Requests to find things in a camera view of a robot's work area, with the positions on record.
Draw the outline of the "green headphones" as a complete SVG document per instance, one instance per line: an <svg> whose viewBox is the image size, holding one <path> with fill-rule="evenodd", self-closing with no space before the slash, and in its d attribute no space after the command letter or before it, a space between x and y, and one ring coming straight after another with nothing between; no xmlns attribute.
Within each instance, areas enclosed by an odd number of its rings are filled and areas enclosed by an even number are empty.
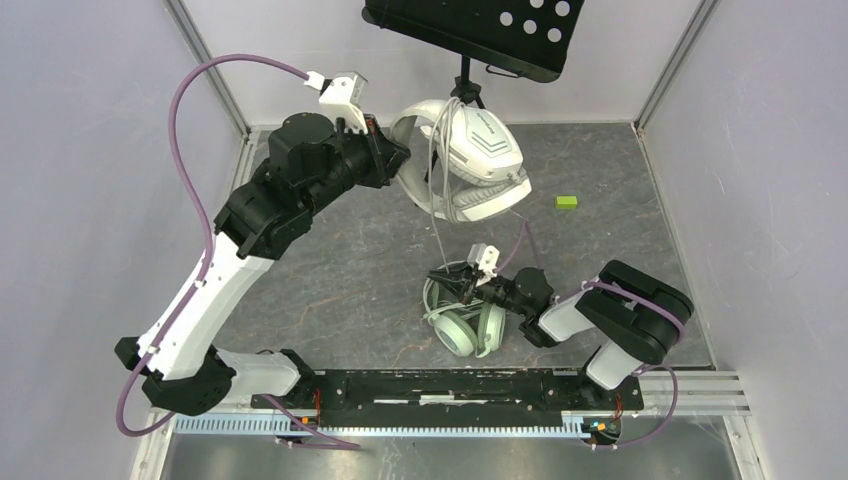
<svg viewBox="0 0 848 480"><path fill-rule="evenodd" d="M422 301L422 318L452 354L483 358L501 347L507 319L504 308L482 300L469 304L449 300L431 279L423 284Z"/></svg>

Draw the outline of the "white grey headphones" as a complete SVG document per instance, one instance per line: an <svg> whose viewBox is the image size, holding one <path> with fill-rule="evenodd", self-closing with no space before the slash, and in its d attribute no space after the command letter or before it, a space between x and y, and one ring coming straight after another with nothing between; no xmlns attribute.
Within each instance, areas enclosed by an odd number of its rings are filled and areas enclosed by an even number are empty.
<svg viewBox="0 0 848 480"><path fill-rule="evenodd" d="M407 160L397 180L413 203L428 214L452 223L498 216L531 192L523 154L506 125L488 110L467 106L457 98L424 100L403 110L390 127L390 139L410 144L416 122L443 167L442 192L433 191L419 171L431 162Z"/></svg>

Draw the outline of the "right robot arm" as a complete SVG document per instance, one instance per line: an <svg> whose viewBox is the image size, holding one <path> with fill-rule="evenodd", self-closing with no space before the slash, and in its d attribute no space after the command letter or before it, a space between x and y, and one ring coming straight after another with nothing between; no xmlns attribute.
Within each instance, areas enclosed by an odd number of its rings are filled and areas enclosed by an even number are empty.
<svg viewBox="0 0 848 480"><path fill-rule="evenodd" d="M481 300L521 316L519 329L536 347L552 348L592 328L602 332L607 341L577 382L580 400L591 408L612 401L634 372L662 364L683 339L695 311L682 291L619 260L609 261L563 296L556 295L538 267L486 280L477 267L462 261L433 269L427 277L463 304Z"/></svg>

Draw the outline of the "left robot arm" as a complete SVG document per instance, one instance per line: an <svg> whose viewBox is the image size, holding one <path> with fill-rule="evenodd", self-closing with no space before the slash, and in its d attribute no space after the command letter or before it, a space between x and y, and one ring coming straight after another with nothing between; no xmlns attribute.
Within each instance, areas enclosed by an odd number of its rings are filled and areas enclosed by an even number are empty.
<svg viewBox="0 0 848 480"><path fill-rule="evenodd" d="M357 133L343 120L295 114L268 139L269 155L216 215L205 253L166 313L144 335L118 341L122 364L155 407L197 416L231 397L270 394L306 405L314 381L292 351L234 353L215 347L244 294L315 216L357 186L387 186L409 159L373 116Z"/></svg>

